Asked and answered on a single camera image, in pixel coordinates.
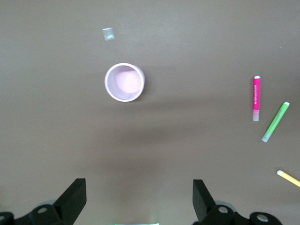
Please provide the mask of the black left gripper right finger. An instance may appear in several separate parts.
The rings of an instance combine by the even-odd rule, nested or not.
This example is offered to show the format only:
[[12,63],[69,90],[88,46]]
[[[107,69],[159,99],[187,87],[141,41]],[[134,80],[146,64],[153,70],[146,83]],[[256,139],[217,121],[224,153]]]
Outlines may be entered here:
[[198,221],[195,225],[279,225],[273,215],[253,212],[249,218],[223,204],[216,204],[203,180],[193,180],[193,207]]

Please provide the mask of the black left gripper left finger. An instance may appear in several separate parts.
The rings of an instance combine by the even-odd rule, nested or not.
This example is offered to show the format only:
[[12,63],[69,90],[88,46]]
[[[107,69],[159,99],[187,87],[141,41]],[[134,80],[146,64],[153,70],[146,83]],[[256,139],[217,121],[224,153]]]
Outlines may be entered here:
[[11,212],[0,213],[2,225],[73,225],[86,205],[86,179],[78,178],[53,203],[34,208],[15,218]]

